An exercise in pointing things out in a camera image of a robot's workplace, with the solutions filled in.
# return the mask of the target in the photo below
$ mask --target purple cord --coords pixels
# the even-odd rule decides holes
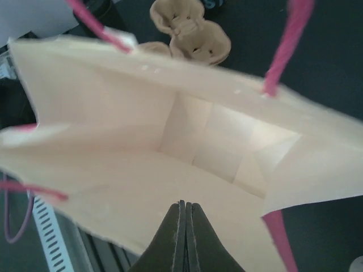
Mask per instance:
[[[4,173],[2,175],[3,175],[3,180],[6,181],[7,176]],[[29,199],[29,203],[28,203],[27,213],[25,215],[22,226],[20,227],[18,233],[14,237],[10,236],[10,212],[9,212],[9,191],[8,190],[5,190],[4,196],[5,196],[4,197],[4,199],[5,199],[5,218],[4,218],[5,239],[9,244],[13,244],[13,243],[16,243],[20,239],[20,237],[23,235],[25,229],[28,226],[30,217],[32,215],[33,206],[34,206],[34,196],[30,192],[30,194],[29,194],[30,199]]]

